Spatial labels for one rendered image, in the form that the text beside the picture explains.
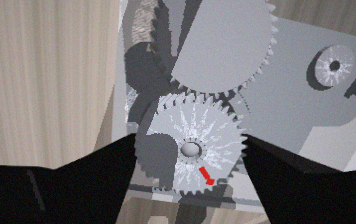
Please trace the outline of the grey steel washer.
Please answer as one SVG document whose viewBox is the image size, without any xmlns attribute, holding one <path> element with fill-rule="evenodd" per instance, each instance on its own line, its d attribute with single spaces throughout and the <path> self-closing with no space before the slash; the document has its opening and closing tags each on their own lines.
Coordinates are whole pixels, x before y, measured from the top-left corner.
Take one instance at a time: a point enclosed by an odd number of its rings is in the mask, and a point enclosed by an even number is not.
<svg viewBox="0 0 356 224">
<path fill-rule="evenodd" d="M 330 71 L 329 66 L 335 66 Z M 347 79 L 354 66 L 352 50 L 344 45 L 330 45 L 321 49 L 313 58 L 310 71 L 313 80 L 323 86 L 335 86 Z"/>
</svg>

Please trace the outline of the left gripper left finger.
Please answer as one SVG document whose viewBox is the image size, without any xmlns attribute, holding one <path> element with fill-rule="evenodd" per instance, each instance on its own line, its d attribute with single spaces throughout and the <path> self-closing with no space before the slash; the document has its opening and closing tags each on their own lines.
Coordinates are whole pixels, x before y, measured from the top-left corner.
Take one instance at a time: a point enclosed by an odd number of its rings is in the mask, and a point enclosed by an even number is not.
<svg viewBox="0 0 356 224">
<path fill-rule="evenodd" d="M 0 217 L 37 224 L 116 224 L 137 162 L 136 134 L 56 170 L 0 165 Z"/>
</svg>

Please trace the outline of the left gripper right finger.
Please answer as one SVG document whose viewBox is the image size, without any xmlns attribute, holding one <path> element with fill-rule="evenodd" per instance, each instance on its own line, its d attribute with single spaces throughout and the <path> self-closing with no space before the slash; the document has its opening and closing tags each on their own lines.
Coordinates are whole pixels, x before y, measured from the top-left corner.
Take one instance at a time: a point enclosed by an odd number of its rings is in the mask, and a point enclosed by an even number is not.
<svg viewBox="0 0 356 224">
<path fill-rule="evenodd" d="M 356 170 L 343 172 L 249 134 L 245 169 L 271 224 L 356 224 Z"/>
</svg>

